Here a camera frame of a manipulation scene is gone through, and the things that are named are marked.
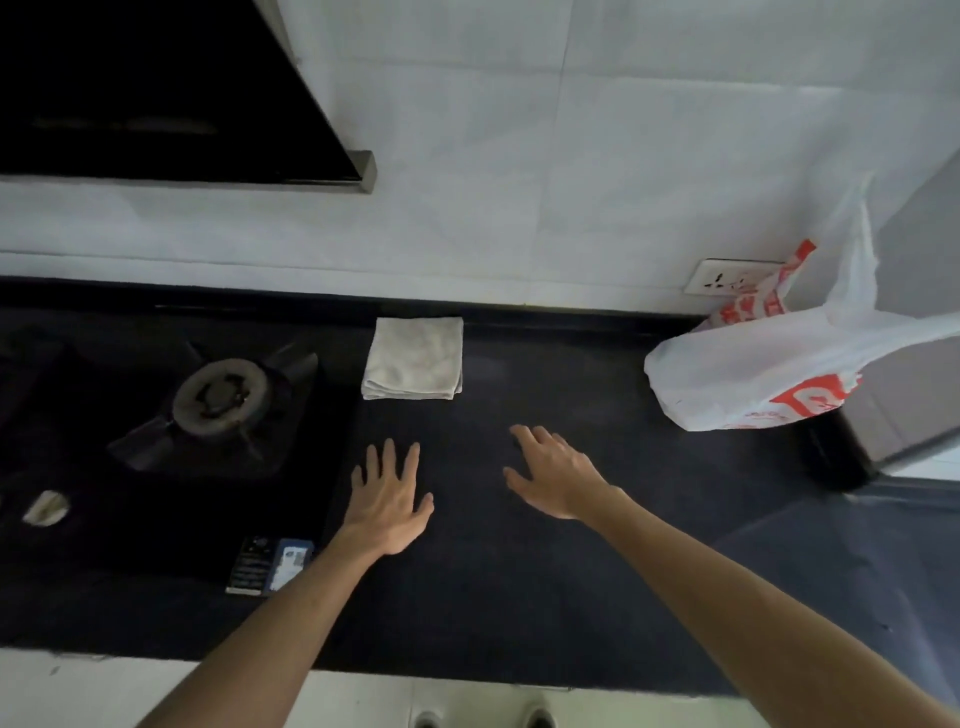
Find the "white red plastic bag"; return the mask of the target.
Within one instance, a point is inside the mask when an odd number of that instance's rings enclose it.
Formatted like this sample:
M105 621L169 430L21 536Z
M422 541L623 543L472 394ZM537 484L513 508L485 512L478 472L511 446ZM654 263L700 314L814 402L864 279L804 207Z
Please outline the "white red plastic bag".
M877 308L873 178L848 188L773 273L647 354L643 372L673 423L693 432L798 423L842 407L866 365L960 336L960 312L913 318ZM839 255L833 285L818 305L791 310L791 289L828 252Z

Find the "blue white label sticker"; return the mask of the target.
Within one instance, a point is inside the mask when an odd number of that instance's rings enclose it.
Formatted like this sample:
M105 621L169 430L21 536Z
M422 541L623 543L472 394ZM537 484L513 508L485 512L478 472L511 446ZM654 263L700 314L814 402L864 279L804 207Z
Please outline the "blue white label sticker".
M311 540L277 541L261 594L268 597L298 576L311 562L316 546Z

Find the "black iron pan support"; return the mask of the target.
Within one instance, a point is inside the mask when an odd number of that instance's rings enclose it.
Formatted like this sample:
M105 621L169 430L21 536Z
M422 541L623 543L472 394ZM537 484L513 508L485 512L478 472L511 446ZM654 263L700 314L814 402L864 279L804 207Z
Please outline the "black iron pan support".
M321 371L316 351L293 341L265 357L213 358L191 341L182 342L189 363L158 413L107 446L109 453L138 473L202 480L266 480L278 475L297 438ZM248 431L222 439L200 439L176 426L174 395L194 372L210 362L242 358L265 370L272 387L270 409Z

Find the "white wall socket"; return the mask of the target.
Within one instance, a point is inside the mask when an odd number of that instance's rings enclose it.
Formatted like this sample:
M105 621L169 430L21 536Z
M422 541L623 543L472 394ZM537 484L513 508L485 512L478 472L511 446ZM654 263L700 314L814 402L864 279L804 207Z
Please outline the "white wall socket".
M704 259L694 269L683 293L702 297L738 296L778 273L782 266L781 262Z

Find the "round metal stove burner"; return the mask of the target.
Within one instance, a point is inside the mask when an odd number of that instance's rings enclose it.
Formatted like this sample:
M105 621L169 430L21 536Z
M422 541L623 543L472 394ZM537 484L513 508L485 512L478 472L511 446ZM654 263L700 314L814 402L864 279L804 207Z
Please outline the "round metal stove burner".
M199 439L249 431L267 414L273 387L264 369L242 358L203 365L181 383L171 404L173 423Z

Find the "person's right forearm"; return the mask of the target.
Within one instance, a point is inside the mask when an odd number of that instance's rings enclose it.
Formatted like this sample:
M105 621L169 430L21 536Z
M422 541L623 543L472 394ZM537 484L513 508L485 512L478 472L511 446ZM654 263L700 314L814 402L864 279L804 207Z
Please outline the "person's right forearm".
M960 728L960 712L749 569L618 487L578 518L637 571L771 728Z

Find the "black range hood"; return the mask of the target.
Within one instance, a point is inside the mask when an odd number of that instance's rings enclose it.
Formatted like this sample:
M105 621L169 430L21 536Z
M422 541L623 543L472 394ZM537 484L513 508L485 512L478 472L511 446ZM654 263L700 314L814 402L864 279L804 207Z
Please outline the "black range hood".
M371 193L281 0L0 0L0 180Z

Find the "grey metal appliance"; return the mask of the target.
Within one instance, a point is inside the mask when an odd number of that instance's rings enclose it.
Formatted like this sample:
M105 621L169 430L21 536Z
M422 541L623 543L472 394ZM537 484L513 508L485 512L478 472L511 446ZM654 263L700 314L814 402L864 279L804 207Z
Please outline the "grey metal appliance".
M944 166L887 222L870 219L877 308L915 318L960 312L960 167ZM960 483L960 336L874 361L842 408L799 430L834 490L888 479Z

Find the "folded white cloth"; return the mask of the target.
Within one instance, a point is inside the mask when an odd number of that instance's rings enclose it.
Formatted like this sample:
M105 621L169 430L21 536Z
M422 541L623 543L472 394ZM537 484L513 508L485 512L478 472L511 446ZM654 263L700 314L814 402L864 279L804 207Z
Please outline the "folded white cloth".
M372 400L453 400L463 389L461 318L379 318L361 396Z

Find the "silver stove knob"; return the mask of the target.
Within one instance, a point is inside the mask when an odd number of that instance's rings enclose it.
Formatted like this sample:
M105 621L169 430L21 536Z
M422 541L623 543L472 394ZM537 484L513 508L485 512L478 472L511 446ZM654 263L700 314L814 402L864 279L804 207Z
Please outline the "silver stove knob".
M42 491L30 504L21 521L33 528L50 528L66 518L71 508L67 495L60 491Z

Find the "black glass gas stove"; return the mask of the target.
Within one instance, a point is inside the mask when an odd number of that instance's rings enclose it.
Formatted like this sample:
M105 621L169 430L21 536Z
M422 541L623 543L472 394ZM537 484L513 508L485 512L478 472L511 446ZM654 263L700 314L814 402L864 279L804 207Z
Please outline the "black glass gas stove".
M186 375L184 341L211 358L265 358L296 341L320 372L279 474L259 480L138 472L108 446L154 418ZM96 573L226 587L248 537L317 548L356 395L320 343L204 342L182 331L126 334L18 326L0 339L0 564L72 577ZM21 518L45 490L67 496L61 522Z

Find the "person's left forearm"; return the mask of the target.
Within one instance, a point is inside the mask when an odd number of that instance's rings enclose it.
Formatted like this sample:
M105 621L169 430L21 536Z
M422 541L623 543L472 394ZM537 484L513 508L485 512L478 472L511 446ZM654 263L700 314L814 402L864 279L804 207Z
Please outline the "person's left forearm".
M361 578L396 550L384 534L342 529L136 728L283 728Z

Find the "person's left hand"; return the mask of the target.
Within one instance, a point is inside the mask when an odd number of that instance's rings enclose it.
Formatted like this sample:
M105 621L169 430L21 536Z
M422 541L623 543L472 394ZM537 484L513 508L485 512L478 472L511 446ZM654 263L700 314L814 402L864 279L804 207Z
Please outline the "person's left hand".
M413 443L406 451L402 467L397 466L400 482L396 487L385 487L383 444L367 446L366 462L361 466L366 481L364 493L350 493L342 525L333 538L338 547L376 560L403 552L421 536L411 533L408 525L411 514L422 501L415 503L420 455L421 445Z

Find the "black label sticker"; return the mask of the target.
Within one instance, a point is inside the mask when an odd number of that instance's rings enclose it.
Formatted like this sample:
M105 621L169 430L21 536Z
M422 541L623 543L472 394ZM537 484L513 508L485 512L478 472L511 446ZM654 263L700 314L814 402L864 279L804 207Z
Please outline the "black label sticker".
M224 592L229 596L261 598L266 594L279 540L252 536L243 540Z

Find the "person's right hand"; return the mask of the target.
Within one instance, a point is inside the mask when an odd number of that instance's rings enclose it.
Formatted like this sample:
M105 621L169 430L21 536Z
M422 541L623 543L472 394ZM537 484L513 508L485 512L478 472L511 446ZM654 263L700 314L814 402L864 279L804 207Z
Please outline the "person's right hand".
M626 497L594 467L590 458L573 448L562 436L564 454L541 455L535 452L533 428L515 424L510 434L518 443L529 474L536 483L534 501L525 501L534 509L557 519L575 520L590 525L595 517Z

